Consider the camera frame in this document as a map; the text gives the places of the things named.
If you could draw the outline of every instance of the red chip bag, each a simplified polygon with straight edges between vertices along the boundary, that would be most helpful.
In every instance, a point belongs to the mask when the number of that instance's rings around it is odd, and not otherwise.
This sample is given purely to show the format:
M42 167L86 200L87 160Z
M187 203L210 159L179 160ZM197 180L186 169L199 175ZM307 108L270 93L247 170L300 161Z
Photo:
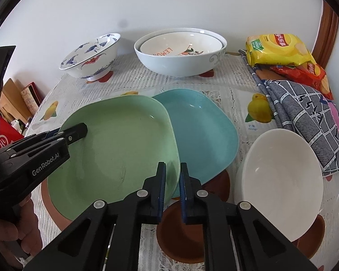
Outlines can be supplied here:
M329 100L334 99L329 88L326 72L319 64L306 62L300 66L274 65L270 69L284 75L289 80L316 89Z
M23 137L24 136L12 128L12 126L0 115L0 148L22 139Z

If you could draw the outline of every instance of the gray checkered towel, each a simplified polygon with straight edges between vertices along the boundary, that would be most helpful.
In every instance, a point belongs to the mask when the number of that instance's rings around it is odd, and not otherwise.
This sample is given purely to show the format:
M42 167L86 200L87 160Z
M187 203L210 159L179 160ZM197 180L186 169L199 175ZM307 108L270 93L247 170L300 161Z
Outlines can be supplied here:
M288 80L261 80L239 50L261 92L268 99L279 128L297 132L312 147L323 170L339 170L339 112L335 104L310 86Z

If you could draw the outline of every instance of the human hand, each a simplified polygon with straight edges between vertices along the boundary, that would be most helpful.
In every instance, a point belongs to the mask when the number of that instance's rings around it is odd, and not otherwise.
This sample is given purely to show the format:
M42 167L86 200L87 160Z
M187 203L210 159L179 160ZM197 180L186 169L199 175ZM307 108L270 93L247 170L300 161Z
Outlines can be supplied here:
M4 241L21 240L21 248L27 254L35 256L42 249L42 238L38 228L38 217L34 213L34 203L31 194L20 204L20 220L17 225L0 219L0 252L6 261L13 267L22 268Z

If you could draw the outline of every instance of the lace tablecloth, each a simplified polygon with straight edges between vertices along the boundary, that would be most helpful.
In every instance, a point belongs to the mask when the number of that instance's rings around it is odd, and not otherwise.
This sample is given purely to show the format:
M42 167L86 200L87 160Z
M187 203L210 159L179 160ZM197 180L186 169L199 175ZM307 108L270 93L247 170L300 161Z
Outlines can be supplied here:
M27 135L60 127L80 107L120 96L129 91L154 96L174 88L197 90L210 98L234 123L240 140L239 152L227 168L231 184L236 171L252 143L263 132L276 128L275 121L264 124L246 122L247 106L252 95L259 93L256 83L240 56L226 54L214 69L202 76L175 78L157 75L146 69L134 54L118 57L112 67L113 74L106 82L87 83L64 74L52 91L45 97L28 129ZM55 113L43 119L47 109L58 101ZM46 246L59 233L42 202L40 186L33 191L35 212L39 218L39 229ZM324 195L320 209L326 223L323 242L311 261L319 268L330 271L339 260L339 172L332 179L324 178ZM144 224L141 232L138 269L140 271L194 271L204 270L202 264L184 264L170 259L160 249L156 239L156 226Z

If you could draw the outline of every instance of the blue plate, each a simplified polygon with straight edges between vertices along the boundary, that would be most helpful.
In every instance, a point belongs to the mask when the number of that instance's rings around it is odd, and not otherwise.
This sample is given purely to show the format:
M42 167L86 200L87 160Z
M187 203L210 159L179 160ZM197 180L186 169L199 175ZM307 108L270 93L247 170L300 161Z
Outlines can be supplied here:
M234 160L239 137L231 120L209 98L191 89L172 89L154 96L168 111L180 161L204 184ZM173 197L179 196L177 189Z

